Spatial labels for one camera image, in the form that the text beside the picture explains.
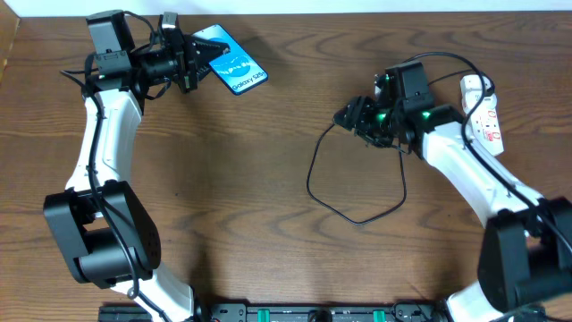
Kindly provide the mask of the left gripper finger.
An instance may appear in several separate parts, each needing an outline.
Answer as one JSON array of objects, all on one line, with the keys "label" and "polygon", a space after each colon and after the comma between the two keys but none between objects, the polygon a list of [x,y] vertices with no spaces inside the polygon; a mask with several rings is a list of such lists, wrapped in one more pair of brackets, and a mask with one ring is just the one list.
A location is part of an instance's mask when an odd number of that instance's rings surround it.
[{"label": "left gripper finger", "polygon": [[210,66],[201,66],[196,69],[195,84],[198,85],[210,72],[212,68]]},{"label": "left gripper finger", "polygon": [[230,45],[220,41],[207,40],[196,36],[191,36],[191,56],[197,68],[198,74],[208,74],[211,70],[210,63],[227,53],[229,53]]}]

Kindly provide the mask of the Samsung Galaxy smartphone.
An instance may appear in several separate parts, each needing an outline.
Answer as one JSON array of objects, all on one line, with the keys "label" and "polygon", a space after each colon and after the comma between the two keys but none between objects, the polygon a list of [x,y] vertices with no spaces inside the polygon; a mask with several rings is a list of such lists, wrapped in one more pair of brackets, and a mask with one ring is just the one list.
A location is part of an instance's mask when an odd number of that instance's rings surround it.
[{"label": "Samsung Galaxy smartphone", "polygon": [[268,80],[268,73],[222,25],[209,26],[194,36],[229,46],[229,51],[211,61],[209,66],[233,95],[244,94]]}]

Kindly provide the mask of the white power strip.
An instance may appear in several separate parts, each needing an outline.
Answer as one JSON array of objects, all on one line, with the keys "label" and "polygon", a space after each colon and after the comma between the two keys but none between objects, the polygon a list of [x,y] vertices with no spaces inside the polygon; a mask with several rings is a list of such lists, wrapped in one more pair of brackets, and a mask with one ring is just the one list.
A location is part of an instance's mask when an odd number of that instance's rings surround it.
[{"label": "white power strip", "polygon": [[498,156],[504,151],[501,137],[501,129],[495,110],[477,108],[470,117],[473,136],[493,156]]}]

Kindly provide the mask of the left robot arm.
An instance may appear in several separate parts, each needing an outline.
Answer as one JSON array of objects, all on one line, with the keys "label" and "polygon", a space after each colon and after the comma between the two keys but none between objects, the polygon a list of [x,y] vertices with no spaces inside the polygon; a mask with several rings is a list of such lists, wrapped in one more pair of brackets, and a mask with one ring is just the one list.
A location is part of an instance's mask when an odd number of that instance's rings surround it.
[{"label": "left robot arm", "polygon": [[82,70],[66,73],[86,108],[84,137],[65,189],[46,197],[44,216],[77,282],[126,295],[154,321],[208,321],[193,288],[162,260],[156,225],[130,186],[131,160],[150,89],[195,90],[230,47],[182,32],[175,13],[164,13],[137,46],[128,16],[112,10],[86,19],[95,49]]}]

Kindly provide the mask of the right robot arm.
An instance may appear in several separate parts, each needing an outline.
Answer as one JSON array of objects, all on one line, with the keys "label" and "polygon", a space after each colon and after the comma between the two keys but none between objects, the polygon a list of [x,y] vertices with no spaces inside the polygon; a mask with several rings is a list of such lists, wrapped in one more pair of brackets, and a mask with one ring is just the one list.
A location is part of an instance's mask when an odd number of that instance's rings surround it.
[{"label": "right robot arm", "polygon": [[571,290],[571,204],[546,199],[498,160],[491,80],[472,71],[462,106],[437,105],[418,61],[389,67],[373,97],[354,97],[333,121],[378,148],[408,150],[442,173],[484,227],[477,279],[444,302],[450,321],[518,321]]}]

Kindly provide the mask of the white charger plug adapter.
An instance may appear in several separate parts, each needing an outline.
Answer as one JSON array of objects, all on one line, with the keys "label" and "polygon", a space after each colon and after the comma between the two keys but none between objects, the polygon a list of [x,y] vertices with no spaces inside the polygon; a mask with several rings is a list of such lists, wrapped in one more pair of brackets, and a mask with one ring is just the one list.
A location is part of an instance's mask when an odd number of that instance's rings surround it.
[{"label": "white charger plug adapter", "polygon": [[[479,108],[484,110],[495,110],[498,102],[495,94],[495,86],[486,76],[484,76],[484,85],[484,99],[479,105]],[[480,78],[476,74],[464,76],[460,81],[460,90],[463,111],[465,114],[468,114],[483,94]]]}]

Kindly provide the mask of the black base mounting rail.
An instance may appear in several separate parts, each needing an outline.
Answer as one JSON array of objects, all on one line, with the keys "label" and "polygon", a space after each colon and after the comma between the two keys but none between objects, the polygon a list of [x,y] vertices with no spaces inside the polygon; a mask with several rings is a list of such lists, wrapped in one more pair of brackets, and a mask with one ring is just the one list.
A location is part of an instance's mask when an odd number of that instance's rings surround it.
[{"label": "black base mounting rail", "polygon": [[444,309],[432,304],[402,302],[389,306],[286,306],[222,303],[205,307],[195,301],[159,304],[149,308],[106,304],[97,319],[114,321],[218,321],[218,322],[391,322],[450,320]]}]

